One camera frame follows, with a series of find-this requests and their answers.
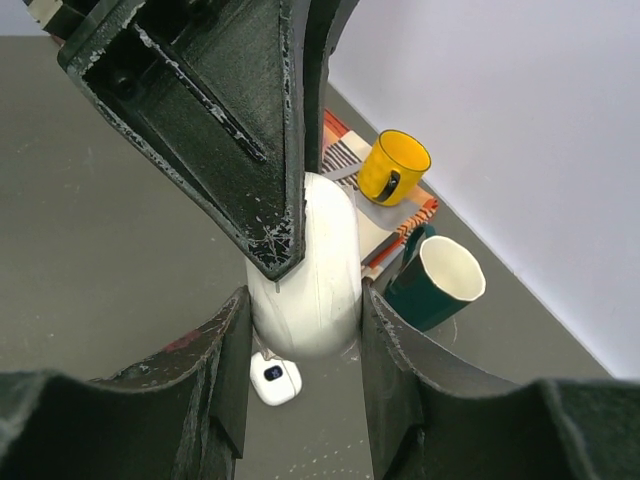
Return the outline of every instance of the striped cloth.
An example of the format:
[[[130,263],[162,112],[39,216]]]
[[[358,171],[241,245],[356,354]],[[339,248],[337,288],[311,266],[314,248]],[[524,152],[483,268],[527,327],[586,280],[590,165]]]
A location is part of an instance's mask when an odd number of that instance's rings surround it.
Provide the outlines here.
[[[362,163],[362,161],[355,153],[349,150],[349,147],[347,147],[342,140],[338,140],[333,145],[327,147],[324,151],[324,157],[322,159],[322,173],[333,172],[357,163]],[[354,190],[358,190],[358,182],[356,180],[357,176],[358,174],[354,173],[348,177],[341,178],[336,183],[343,187],[349,186],[353,187]]]
[[[414,228],[422,223],[426,223],[435,215],[438,208],[438,199],[430,198],[427,200],[415,215],[407,218],[402,225],[396,230],[406,240]]]

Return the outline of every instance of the white object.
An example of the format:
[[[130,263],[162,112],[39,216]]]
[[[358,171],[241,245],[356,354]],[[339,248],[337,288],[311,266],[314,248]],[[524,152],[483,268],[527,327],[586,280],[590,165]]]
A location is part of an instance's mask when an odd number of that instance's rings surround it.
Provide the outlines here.
[[[639,3],[398,4],[358,4],[332,84],[424,142],[438,196],[611,373],[640,377]]]
[[[420,245],[425,273],[443,292],[462,302],[474,302],[487,288],[482,268],[469,250],[448,237],[434,235]]]
[[[363,162],[371,152],[371,145],[365,142],[364,139],[353,130],[345,133],[340,141]]]
[[[364,260],[393,232],[380,228],[360,210],[358,210],[357,215],[358,232],[360,233],[360,260]]]
[[[302,390],[302,377],[293,362],[265,360],[258,352],[251,357],[249,372],[260,400],[272,407],[288,402]]]
[[[346,350],[362,297],[355,206],[314,173],[305,174],[305,199],[304,260],[278,284],[246,261],[254,327],[266,347],[293,361]]]

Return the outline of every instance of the black mug handle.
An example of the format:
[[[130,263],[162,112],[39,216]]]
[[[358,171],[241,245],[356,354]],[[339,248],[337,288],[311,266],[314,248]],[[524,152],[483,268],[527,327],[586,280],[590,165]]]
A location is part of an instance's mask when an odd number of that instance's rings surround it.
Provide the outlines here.
[[[391,170],[387,184],[382,189],[382,192],[380,192],[380,195],[375,198],[375,201],[382,203],[387,200],[391,195],[393,195],[393,192],[396,191],[398,185],[400,185],[400,172],[397,170]]]
[[[409,264],[411,259],[413,258],[413,254],[416,251],[416,247],[418,246],[418,241],[424,235],[425,240],[429,237],[433,237],[436,234],[436,229],[433,228],[433,225],[428,223],[421,223],[416,228],[413,229],[409,238],[407,238],[406,243],[404,244],[404,254],[402,255],[402,264],[398,271],[391,277],[389,283],[387,284],[387,288],[391,287],[395,282],[396,278],[402,273],[405,267]]]

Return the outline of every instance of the yellow mug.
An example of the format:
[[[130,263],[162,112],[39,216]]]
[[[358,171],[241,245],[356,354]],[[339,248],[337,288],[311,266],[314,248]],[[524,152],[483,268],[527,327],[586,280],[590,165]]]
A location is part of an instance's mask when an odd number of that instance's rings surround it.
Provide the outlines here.
[[[429,152],[420,142],[398,130],[385,130],[358,173],[358,187],[375,203],[397,205],[430,166]]]

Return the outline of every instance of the white egg-shaped object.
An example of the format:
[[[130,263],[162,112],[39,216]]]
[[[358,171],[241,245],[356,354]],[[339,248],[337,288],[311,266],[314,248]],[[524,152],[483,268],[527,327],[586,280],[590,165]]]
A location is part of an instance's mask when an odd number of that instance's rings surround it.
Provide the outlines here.
[[[304,183],[305,258],[277,283],[246,261],[256,331],[266,347],[291,361],[346,350],[361,312],[355,206],[321,175],[306,173]]]

